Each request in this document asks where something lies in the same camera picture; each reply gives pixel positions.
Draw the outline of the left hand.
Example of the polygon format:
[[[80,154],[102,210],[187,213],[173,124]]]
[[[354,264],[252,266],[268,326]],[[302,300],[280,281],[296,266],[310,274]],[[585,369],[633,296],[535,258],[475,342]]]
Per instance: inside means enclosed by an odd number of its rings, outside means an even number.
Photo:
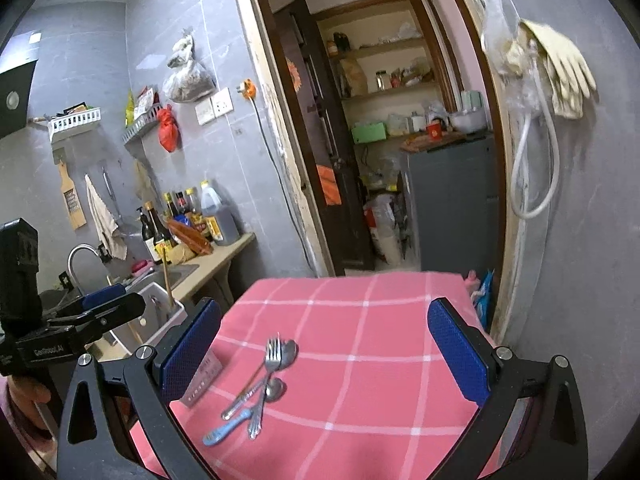
[[[13,405],[35,427],[40,430],[46,430],[47,425],[43,421],[40,411],[38,411],[38,405],[50,402],[51,393],[49,389],[30,378],[9,376],[5,377],[4,380]]]

